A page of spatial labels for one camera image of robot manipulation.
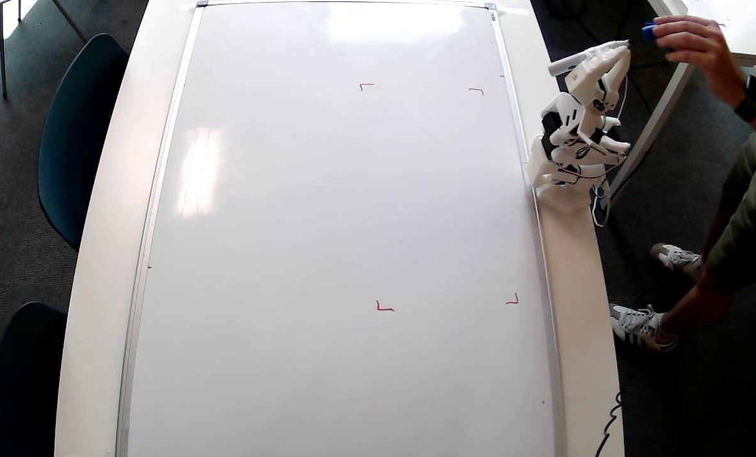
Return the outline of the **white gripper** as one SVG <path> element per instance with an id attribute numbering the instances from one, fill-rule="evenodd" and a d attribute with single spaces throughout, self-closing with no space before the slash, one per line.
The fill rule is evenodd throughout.
<path id="1" fill-rule="evenodd" d="M 584 107 L 609 112 L 611 102 L 607 97 L 620 95 L 630 61 L 630 49 L 589 48 L 584 50 L 581 62 L 566 75 L 564 83 L 570 95 Z"/>

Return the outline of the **person hand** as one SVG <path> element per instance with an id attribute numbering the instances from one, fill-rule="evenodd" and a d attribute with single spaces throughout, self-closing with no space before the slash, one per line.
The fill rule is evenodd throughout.
<path id="1" fill-rule="evenodd" d="M 712 92 L 731 108 L 745 98 L 745 76 L 713 20 L 689 15 L 654 18 L 656 45 L 669 62 L 687 63 L 705 75 Z"/>

